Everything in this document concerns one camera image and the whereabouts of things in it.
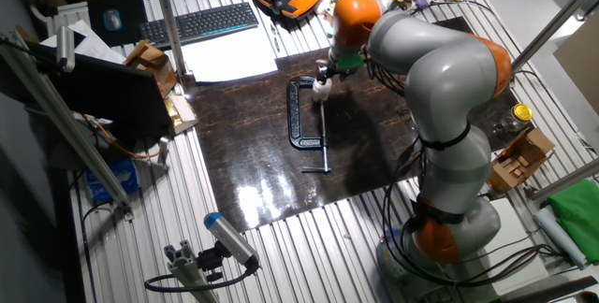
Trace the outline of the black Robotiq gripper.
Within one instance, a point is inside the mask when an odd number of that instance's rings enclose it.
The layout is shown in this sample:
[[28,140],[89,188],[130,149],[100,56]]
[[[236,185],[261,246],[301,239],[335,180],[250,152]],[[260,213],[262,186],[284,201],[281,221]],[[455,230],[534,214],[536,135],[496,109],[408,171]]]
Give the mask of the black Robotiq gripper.
[[314,86],[323,86],[328,79],[331,79],[332,83],[344,81],[348,76],[347,70],[338,69],[336,65],[332,65],[328,61],[318,61]]

